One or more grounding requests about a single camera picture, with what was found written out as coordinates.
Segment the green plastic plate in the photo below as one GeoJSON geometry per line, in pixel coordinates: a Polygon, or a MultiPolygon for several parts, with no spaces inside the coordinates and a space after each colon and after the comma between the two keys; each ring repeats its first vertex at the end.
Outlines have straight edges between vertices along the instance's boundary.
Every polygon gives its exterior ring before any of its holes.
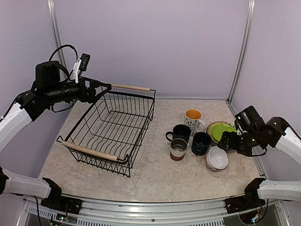
{"type": "Polygon", "coordinates": [[[226,123],[216,124],[212,128],[213,138],[217,142],[219,142],[221,140],[223,132],[236,132],[236,129],[232,125],[229,125],[226,123]]]}

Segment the white grey ceramic bowl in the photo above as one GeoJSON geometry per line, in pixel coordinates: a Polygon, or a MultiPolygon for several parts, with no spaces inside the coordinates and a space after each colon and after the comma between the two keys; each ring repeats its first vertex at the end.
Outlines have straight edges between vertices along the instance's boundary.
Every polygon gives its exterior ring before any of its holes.
{"type": "Polygon", "coordinates": [[[228,163],[228,155],[217,146],[211,147],[206,154],[206,161],[211,167],[223,169],[228,163]]]}

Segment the blue white patterned bowl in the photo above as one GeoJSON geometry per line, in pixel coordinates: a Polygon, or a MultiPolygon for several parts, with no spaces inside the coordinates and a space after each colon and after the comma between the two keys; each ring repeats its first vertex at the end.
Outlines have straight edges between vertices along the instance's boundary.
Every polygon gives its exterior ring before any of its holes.
{"type": "Polygon", "coordinates": [[[225,170],[225,169],[229,166],[229,163],[230,163],[230,159],[228,158],[228,163],[227,163],[227,165],[226,165],[225,168],[223,168],[223,169],[216,169],[216,168],[214,168],[214,167],[211,167],[211,166],[209,165],[209,163],[206,161],[206,167],[207,167],[210,171],[212,171],[212,172],[220,172],[220,171],[225,170]]]}

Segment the dark blue cup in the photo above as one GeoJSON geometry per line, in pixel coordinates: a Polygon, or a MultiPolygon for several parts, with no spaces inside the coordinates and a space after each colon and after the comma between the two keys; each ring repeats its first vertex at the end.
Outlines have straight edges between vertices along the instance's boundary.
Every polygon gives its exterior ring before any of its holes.
{"type": "Polygon", "coordinates": [[[192,141],[191,150],[197,156],[205,155],[211,144],[211,137],[205,132],[197,132],[192,141]]]}

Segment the white floral patterned mug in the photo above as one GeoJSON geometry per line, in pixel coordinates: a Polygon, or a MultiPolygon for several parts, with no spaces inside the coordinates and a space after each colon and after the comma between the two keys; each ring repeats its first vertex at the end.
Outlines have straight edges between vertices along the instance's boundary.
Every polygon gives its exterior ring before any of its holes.
{"type": "Polygon", "coordinates": [[[205,132],[206,124],[202,120],[202,113],[196,109],[189,109],[185,112],[184,124],[191,130],[191,135],[197,132],[205,132]]]}

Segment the dark green mug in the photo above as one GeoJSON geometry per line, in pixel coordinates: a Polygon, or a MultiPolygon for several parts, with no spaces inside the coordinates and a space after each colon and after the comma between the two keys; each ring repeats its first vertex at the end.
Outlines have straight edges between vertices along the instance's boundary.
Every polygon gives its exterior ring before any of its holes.
{"type": "Polygon", "coordinates": [[[169,131],[166,133],[166,139],[171,142],[176,138],[180,138],[188,143],[190,139],[190,135],[191,135],[190,127],[184,124],[178,124],[174,126],[173,131],[169,131]]]}

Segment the brown white small cup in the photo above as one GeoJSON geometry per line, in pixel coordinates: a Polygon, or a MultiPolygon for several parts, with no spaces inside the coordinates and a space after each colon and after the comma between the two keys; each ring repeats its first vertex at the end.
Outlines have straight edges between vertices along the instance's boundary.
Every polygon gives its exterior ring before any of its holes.
{"type": "Polygon", "coordinates": [[[187,142],[184,139],[176,138],[171,141],[170,157],[174,161],[181,161],[186,153],[187,142]]]}

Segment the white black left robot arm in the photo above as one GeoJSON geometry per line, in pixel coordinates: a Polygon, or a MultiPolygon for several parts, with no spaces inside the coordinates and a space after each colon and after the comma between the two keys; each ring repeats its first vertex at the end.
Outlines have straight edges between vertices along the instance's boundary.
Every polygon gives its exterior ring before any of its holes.
{"type": "MultiPolygon", "coordinates": [[[[111,90],[111,85],[89,78],[61,80],[60,72],[68,75],[67,69],[58,61],[46,61],[36,66],[36,79],[32,88],[19,94],[7,113],[0,119],[0,148],[9,142],[26,126],[35,121],[45,110],[52,110],[60,102],[93,103],[111,90]]],[[[37,179],[0,170],[1,194],[30,195],[47,199],[55,209],[62,209],[66,199],[60,195],[50,179],[37,179]]]]}

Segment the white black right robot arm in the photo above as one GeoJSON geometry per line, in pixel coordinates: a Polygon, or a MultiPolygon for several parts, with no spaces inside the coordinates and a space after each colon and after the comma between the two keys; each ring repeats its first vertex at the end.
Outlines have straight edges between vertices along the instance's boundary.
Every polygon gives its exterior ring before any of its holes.
{"type": "MultiPolygon", "coordinates": [[[[238,154],[253,157],[252,149],[261,147],[276,148],[297,163],[301,162],[301,137],[282,117],[272,117],[268,122],[251,105],[235,116],[238,132],[223,132],[218,147],[223,150],[235,150],[238,154]]],[[[245,209],[252,208],[257,202],[267,199],[287,201],[301,200],[300,181],[272,181],[255,178],[245,188],[240,204],[245,209]]]]}

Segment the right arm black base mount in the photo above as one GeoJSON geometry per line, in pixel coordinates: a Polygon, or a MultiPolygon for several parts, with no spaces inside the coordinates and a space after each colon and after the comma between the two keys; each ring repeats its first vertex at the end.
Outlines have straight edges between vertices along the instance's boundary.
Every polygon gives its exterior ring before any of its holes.
{"type": "Polygon", "coordinates": [[[254,209],[264,206],[265,204],[265,200],[250,200],[245,198],[244,195],[237,197],[231,196],[230,198],[225,199],[225,206],[228,214],[254,209]]]}

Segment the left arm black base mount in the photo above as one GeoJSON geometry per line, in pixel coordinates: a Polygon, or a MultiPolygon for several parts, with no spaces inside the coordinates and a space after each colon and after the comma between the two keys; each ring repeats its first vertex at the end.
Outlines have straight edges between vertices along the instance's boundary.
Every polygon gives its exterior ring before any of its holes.
{"type": "Polygon", "coordinates": [[[49,198],[42,199],[41,206],[68,214],[71,213],[78,215],[82,206],[82,202],[83,201],[81,199],[61,196],[53,200],[49,198]]]}

